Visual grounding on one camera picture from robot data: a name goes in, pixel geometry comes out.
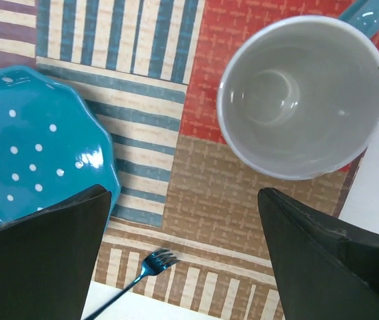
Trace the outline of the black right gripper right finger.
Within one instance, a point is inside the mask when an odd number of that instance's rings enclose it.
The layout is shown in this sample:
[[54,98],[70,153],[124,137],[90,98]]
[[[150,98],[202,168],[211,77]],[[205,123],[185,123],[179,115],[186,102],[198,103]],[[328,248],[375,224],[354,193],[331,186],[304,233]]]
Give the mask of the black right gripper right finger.
[[286,319],[379,319],[379,234],[273,188],[258,210]]

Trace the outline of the white blue mug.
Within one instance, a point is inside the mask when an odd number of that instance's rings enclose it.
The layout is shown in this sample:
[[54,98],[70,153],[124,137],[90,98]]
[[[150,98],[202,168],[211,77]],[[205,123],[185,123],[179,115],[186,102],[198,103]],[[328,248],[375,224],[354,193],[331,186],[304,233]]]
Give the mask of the white blue mug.
[[246,165],[307,180],[355,160],[379,127],[379,1],[299,15],[250,37],[216,97],[220,131]]

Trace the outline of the striped patchwork placemat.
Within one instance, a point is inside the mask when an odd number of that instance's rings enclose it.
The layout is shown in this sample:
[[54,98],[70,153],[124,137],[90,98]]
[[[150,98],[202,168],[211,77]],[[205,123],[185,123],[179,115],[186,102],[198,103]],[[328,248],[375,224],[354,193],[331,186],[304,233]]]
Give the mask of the striped patchwork placemat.
[[263,187],[339,216],[359,160],[308,181],[254,172],[225,144],[215,96],[231,55],[281,19],[349,1],[0,1],[0,68],[70,83],[110,132],[122,193],[93,281],[118,289],[156,246],[181,262],[134,289],[219,319],[283,319],[257,209]]

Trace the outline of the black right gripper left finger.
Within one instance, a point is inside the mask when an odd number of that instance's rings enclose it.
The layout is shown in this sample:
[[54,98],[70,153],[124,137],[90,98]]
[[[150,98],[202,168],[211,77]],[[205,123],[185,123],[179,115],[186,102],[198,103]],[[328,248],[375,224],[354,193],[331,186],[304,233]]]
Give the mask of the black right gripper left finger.
[[0,319],[80,319],[111,207],[94,185],[0,226]]

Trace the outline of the blue polka dot plate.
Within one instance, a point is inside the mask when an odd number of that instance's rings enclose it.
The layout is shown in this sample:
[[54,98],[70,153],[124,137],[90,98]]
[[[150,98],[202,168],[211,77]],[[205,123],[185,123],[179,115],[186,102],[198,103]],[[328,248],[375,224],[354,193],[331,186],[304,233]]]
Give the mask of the blue polka dot plate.
[[97,184],[118,200],[112,137],[84,99],[30,67],[0,69],[0,225]]

